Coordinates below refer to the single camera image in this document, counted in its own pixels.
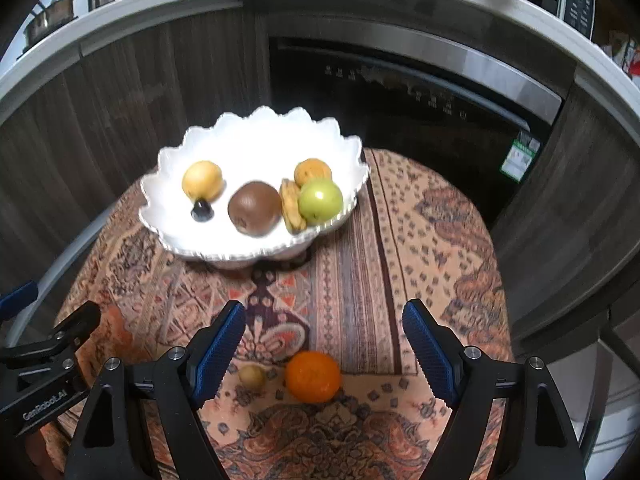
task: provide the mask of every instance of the green and white sticker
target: green and white sticker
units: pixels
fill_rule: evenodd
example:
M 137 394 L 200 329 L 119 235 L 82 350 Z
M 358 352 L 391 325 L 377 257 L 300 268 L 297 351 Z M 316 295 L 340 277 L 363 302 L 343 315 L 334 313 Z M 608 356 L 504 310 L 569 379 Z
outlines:
M 514 140 L 500 171 L 516 182 L 522 180 L 536 153 L 518 140 Z

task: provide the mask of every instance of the robotic arm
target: robotic arm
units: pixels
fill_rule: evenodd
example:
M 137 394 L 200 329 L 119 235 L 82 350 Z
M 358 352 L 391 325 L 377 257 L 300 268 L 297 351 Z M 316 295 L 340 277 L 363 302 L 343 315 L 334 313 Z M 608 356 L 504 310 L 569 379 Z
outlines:
M 140 400 L 153 399 L 181 480 L 228 479 L 197 410 L 215 396 L 244 332 L 244 307 L 229 301 L 186 348 L 154 362 L 108 359 L 89 391 L 74 351 L 98 326 L 87 302 L 41 343 L 0 350 L 0 467 L 9 480 L 36 480 L 24 437 L 88 395 L 66 461 L 67 480 L 150 480 L 160 475 Z M 420 300 L 402 315 L 404 332 L 433 394 L 452 409 L 420 480 L 470 477 L 494 399 L 506 410 L 489 478 L 584 480 L 574 430 L 544 363 L 492 360 L 462 346 Z

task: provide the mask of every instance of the pot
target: pot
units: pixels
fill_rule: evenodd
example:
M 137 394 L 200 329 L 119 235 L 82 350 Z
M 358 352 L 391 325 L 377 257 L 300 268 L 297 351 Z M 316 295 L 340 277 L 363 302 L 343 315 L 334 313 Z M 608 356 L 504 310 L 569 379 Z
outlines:
M 74 18 L 74 0 L 57 0 L 49 7 L 44 7 L 41 2 L 38 2 L 38 5 L 42 12 L 31 11 L 33 19 L 24 29 L 27 40 L 25 50 L 29 50 L 33 45 Z

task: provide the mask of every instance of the patterned tablecloth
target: patterned tablecloth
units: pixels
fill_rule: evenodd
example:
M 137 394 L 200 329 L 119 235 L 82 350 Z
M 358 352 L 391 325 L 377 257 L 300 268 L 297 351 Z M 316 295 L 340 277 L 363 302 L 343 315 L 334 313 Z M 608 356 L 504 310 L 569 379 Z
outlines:
M 229 299 L 246 306 L 247 327 L 218 397 L 200 411 L 232 480 L 417 479 L 449 417 L 402 332 L 405 302 L 421 298 L 463 342 L 509 359 L 504 292 L 492 242 L 474 206 L 441 176 L 395 153 L 365 150 L 371 179 L 338 232 L 296 261 L 221 272 L 162 250 L 138 221 L 138 183 L 120 199 L 79 273 L 59 318 L 85 300 L 100 327 L 78 351 L 91 380 L 104 361 L 155 359 L 185 346 Z M 325 404 L 301 404 L 283 384 L 302 349 L 332 355 L 342 389 Z M 264 367 L 267 384 L 243 388 L 238 369 Z M 176 478 L 158 414 L 145 405 L 156 457 Z M 81 406 L 48 427 L 47 449 L 62 468 Z M 488 472 L 502 409 L 496 401 L 474 478 Z

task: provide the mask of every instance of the dark grape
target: dark grape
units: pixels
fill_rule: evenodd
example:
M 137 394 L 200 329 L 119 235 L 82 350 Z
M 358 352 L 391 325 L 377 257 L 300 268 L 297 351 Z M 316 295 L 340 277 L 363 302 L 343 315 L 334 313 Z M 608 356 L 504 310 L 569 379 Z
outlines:
M 207 220 L 211 220 L 213 218 L 213 209 L 211 208 L 211 204 L 203 199 L 196 200 L 196 203 L 193 205 L 193 209 L 191 210 L 191 217 L 196 222 L 206 222 Z

